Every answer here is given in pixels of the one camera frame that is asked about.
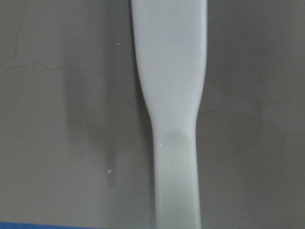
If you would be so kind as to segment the beige hand brush black bristles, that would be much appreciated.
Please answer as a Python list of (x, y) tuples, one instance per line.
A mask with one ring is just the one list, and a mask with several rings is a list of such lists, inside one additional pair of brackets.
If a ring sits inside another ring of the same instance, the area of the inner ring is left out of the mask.
[(207, 61), (207, 1), (133, 0), (131, 7), (152, 124), (156, 227), (199, 229), (196, 123)]

